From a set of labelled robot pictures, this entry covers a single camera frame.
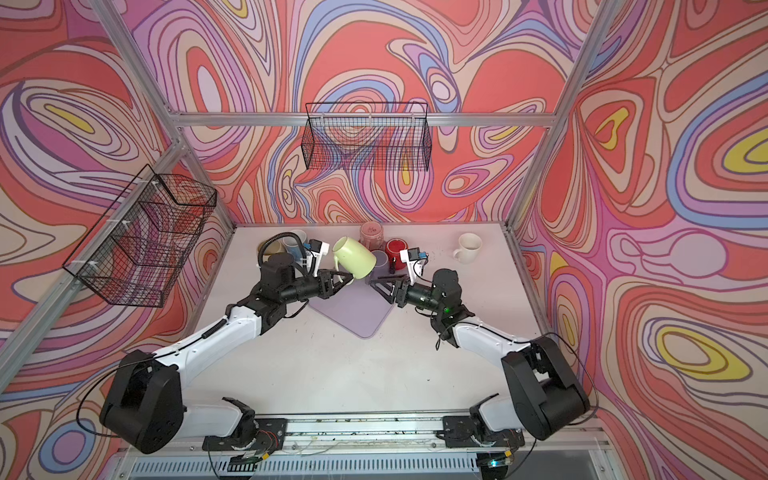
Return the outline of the light green mug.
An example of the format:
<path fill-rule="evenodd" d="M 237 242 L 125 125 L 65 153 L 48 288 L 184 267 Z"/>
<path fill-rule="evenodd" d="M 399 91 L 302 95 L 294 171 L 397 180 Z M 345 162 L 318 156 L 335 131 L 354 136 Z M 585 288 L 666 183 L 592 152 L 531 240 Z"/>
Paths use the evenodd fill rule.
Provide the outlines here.
<path fill-rule="evenodd" d="M 334 266 L 343 267 L 355 280 L 367 277 L 376 265 L 376 257 L 354 238 L 340 238 L 332 248 Z"/>

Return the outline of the blue textured mug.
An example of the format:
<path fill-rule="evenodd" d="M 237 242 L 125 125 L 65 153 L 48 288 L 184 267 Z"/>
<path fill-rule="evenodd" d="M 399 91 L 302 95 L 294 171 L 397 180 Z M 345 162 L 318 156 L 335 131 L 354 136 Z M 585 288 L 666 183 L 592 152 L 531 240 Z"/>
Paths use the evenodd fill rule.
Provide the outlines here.
<path fill-rule="evenodd" d="M 281 243 L 285 250 L 290 253 L 296 262 L 303 262 L 305 255 L 301 252 L 300 244 L 305 244 L 307 241 L 307 234 L 304 230 L 295 229 L 291 233 L 295 235 L 286 236 L 281 239 Z"/>

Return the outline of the white mug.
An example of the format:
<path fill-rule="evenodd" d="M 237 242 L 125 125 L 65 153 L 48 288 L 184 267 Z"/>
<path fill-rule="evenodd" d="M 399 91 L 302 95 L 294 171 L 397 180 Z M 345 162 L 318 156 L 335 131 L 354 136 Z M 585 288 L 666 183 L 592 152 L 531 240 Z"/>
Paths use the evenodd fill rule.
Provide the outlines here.
<path fill-rule="evenodd" d="M 470 264 L 475 261 L 483 240 L 475 233 L 464 233 L 458 238 L 458 248 L 453 252 L 453 258 L 462 264 Z"/>

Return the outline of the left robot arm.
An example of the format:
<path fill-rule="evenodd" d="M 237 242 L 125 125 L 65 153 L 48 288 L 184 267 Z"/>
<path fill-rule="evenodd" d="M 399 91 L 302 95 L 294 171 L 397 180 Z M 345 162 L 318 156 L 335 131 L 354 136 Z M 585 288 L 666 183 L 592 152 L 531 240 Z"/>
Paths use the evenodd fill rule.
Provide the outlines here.
<path fill-rule="evenodd" d="M 261 264 L 260 279 L 250 293 L 228 305 L 207 329 L 153 353 L 135 350 L 126 355 L 102 406 L 101 425 L 143 454 L 193 437 L 215 448 L 251 448 L 259 434 L 251 407 L 232 397 L 216 405 L 188 404 L 185 388 L 240 345 L 289 318 L 290 304 L 328 299 L 353 280 L 348 272 L 300 270 L 289 254 L 271 256 Z"/>

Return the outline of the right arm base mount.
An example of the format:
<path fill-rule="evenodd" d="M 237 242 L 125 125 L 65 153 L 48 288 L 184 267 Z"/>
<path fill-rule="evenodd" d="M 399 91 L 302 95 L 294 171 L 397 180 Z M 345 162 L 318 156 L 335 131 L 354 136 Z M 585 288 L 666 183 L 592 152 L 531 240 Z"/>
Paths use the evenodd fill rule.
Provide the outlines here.
<path fill-rule="evenodd" d="M 520 430 L 491 431 L 479 417 L 452 415 L 442 418 L 442 429 L 435 433 L 448 448 L 505 448 L 516 451 L 525 445 Z"/>

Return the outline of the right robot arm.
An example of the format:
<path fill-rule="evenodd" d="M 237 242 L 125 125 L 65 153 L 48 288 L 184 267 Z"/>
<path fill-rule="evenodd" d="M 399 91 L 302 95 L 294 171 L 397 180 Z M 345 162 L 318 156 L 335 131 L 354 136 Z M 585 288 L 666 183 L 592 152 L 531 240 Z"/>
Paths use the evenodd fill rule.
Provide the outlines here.
<path fill-rule="evenodd" d="M 525 430 L 546 440 L 591 409 L 557 343 L 546 336 L 514 337 L 481 323 L 463 303 L 456 271 L 439 269 L 430 284 L 388 276 L 370 286 L 388 303 L 425 314 L 438 344 L 472 352 L 500 368 L 508 394 L 493 394 L 470 408 L 471 436 L 477 441 L 486 443 L 489 435 L 505 430 Z"/>

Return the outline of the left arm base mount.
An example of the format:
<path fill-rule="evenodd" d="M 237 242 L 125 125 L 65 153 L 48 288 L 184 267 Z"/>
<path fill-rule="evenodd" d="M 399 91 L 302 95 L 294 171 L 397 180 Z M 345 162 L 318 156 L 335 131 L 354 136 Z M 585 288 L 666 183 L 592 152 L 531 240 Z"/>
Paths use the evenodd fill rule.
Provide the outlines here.
<path fill-rule="evenodd" d="M 206 436 L 202 450 L 206 452 L 255 451 L 271 453 L 281 450 L 287 433 L 288 419 L 255 418 L 242 421 L 227 437 Z"/>

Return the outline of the purple grey mug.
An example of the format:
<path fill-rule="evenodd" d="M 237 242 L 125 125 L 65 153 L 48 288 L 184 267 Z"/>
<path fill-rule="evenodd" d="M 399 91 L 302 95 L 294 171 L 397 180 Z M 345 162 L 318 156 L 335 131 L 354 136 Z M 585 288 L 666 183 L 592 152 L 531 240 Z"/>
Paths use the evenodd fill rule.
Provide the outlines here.
<path fill-rule="evenodd" d="M 390 259 L 386 251 L 374 250 L 372 254 L 375 258 L 374 267 L 369 275 L 370 279 L 378 279 L 389 274 Z"/>

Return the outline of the beige speckled mug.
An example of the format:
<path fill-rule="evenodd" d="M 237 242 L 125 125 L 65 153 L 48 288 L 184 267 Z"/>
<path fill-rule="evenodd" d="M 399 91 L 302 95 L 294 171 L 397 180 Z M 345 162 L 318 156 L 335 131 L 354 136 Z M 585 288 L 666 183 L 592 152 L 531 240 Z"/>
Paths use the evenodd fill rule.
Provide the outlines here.
<path fill-rule="evenodd" d="M 263 241 L 259 244 L 257 252 L 261 252 L 261 258 L 266 262 L 272 255 L 285 253 L 285 247 L 280 239 L 274 241 Z"/>

